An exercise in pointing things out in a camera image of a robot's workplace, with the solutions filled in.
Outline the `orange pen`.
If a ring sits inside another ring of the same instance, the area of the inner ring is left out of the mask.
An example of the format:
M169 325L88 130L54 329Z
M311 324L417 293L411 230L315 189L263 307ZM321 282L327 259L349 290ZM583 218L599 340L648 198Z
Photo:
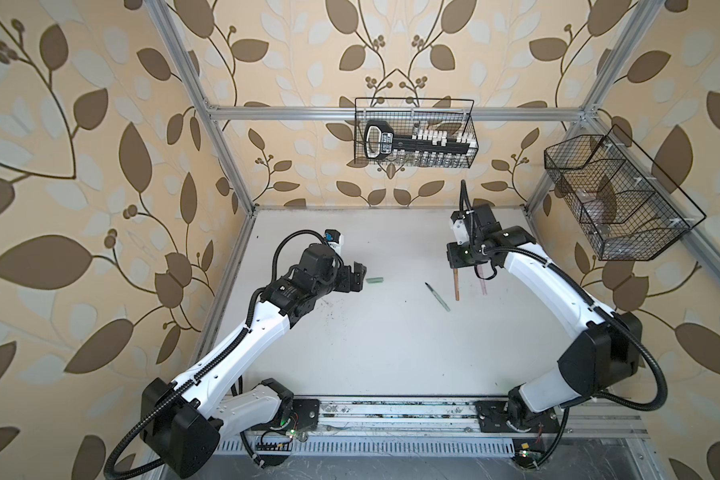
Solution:
M454 288L454 299L460 301L460 285L459 285L459 272L458 269L452 269L453 273L453 288Z

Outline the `pink pen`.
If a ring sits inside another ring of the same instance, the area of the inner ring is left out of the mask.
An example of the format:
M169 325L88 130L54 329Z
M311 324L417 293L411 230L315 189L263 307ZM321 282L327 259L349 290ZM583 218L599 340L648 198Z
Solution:
M482 269L482 265L476 267L476 275L479 277L479 285L482 296L487 296L487 285L486 281L484 280L484 272Z

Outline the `green pen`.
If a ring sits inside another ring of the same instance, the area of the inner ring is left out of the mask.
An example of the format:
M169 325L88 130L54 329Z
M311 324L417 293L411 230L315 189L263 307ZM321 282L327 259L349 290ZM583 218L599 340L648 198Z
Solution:
M438 302L438 304L446 311L451 312L451 308L448 305L448 303L445 301L445 299L442 298L442 296L432 287L429 283L424 282L426 288L430 292L430 294L433 296L433 298Z

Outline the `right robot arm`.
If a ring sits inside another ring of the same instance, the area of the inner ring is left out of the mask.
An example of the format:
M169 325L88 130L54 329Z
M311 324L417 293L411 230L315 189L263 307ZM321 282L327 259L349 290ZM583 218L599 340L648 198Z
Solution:
M446 246L451 268L489 265L493 274L505 269L542 301L572 340L547 373L510 390L505 421L511 428L531 430L554 408L586 401L637 372L639 349L622 330L640 339L640 321L590 297L527 230L502 227L487 204L454 211L450 223L455 236Z

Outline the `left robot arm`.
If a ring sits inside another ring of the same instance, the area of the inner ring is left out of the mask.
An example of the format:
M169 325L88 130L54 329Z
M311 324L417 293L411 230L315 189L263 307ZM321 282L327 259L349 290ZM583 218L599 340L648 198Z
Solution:
M302 253L284 275L254 291L245 319L208 354L174 380L153 380L141 397L138 436L157 455L145 465L160 466L179 478L196 474L222 439L252 427L282 431L295 427L294 395L274 379L245 391L245 371L276 340L312 312L330 293L363 288L367 269L341 257L343 237L328 229Z

